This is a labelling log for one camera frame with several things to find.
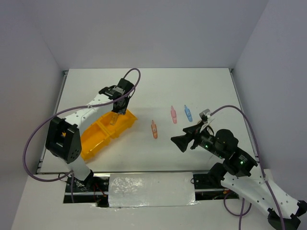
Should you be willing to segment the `pink highlighter pen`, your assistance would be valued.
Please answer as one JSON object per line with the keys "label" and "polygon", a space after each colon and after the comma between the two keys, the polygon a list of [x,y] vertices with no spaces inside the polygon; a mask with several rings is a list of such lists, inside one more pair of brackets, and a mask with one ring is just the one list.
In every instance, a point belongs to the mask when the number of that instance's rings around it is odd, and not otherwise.
{"label": "pink highlighter pen", "polygon": [[177,114],[173,106],[171,106],[171,117],[174,124],[177,123]]}

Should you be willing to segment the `orange highlighter pen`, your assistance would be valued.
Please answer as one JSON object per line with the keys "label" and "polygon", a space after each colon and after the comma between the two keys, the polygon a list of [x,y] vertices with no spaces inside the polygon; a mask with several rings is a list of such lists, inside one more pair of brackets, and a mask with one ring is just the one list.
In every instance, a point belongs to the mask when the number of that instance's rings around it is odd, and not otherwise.
{"label": "orange highlighter pen", "polygon": [[153,120],[152,120],[152,123],[151,123],[151,129],[152,129],[153,138],[157,139],[158,138],[157,127],[156,127],[156,124]]}

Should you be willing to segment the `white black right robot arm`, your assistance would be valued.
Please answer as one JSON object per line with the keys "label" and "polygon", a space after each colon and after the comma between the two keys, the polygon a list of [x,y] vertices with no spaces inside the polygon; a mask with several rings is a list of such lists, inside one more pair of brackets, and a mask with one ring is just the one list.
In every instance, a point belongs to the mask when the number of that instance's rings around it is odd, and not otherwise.
{"label": "white black right robot arm", "polygon": [[267,216],[268,223],[276,230],[296,230],[306,213],[307,204],[287,194],[272,179],[261,174],[256,160],[238,147],[238,139],[228,129],[210,134],[201,124],[183,129],[184,135],[171,141],[185,152],[189,143],[192,150],[202,147],[223,160],[209,171],[209,184],[224,187],[237,193]]}

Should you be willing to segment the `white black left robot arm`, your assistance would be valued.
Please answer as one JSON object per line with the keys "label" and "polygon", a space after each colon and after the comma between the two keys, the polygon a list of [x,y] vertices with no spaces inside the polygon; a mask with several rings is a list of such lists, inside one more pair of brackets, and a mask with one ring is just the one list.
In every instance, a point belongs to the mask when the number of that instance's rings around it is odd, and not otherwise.
{"label": "white black left robot arm", "polygon": [[64,118],[56,116],[51,119],[45,147],[73,171],[74,182],[83,191],[92,189],[94,173],[81,157],[81,135],[99,117],[108,112],[124,115],[130,100],[127,93],[134,89],[133,83],[121,78],[117,85],[101,89],[85,108]]}

